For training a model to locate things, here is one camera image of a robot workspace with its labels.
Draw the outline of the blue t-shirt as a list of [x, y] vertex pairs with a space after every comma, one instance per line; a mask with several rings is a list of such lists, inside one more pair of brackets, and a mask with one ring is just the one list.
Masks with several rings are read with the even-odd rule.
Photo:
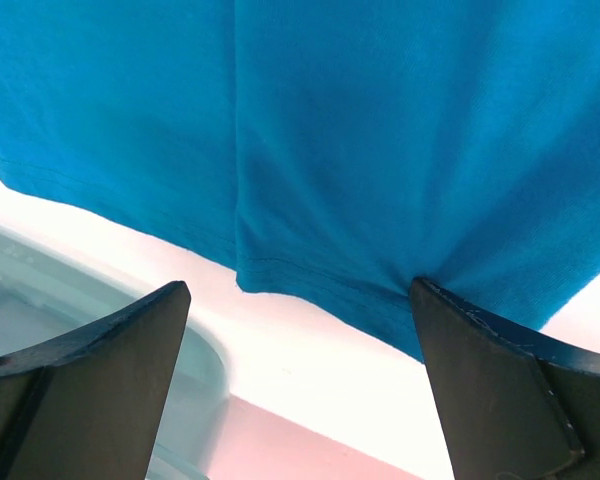
[[0, 1], [0, 180], [420, 356], [600, 273], [600, 1]]

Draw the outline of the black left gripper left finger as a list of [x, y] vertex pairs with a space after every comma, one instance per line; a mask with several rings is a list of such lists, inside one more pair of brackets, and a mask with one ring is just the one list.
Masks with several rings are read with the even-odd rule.
[[173, 281], [0, 356], [0, 479], [142, 479], [187, 322]]

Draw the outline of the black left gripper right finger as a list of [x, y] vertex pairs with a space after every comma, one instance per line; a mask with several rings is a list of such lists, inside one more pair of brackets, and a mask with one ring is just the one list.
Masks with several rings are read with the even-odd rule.
[[600, 480], [600, 353], [427, 279], [410, 302], [455, 478]]

